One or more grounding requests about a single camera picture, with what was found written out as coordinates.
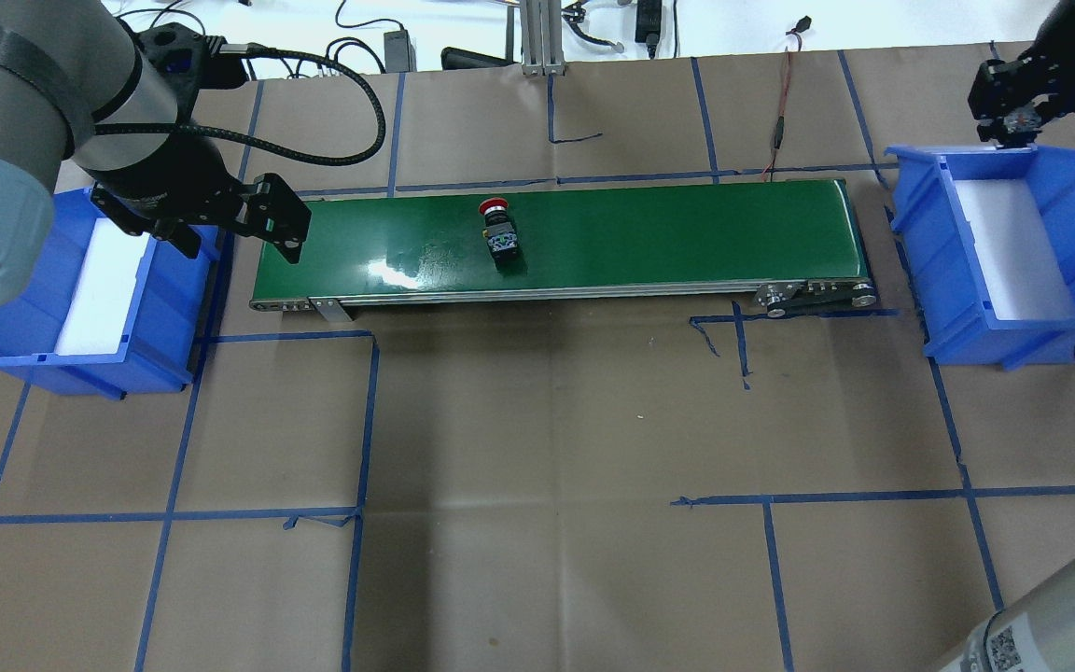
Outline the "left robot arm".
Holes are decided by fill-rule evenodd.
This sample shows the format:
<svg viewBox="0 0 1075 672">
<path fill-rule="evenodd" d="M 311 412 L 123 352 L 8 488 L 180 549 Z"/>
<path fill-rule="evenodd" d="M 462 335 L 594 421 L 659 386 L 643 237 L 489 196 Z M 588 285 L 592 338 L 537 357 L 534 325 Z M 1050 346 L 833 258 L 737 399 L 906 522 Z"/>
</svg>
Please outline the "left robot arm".
<svg viewBox="0 0 1075 672">
<path fill-rule="evenodd" d="M 95 1 L 0 1 L 0 305 L 33 276 L 64 161 L 125 234 L 194 259 L 198 227 L 221 227 L 298 262 L 310 209 L 278 175 L 231 175 L 192 119 L 198 92 L 244 84 L 250 51 L 180 24 L 133 33 Z"/>
</svg>

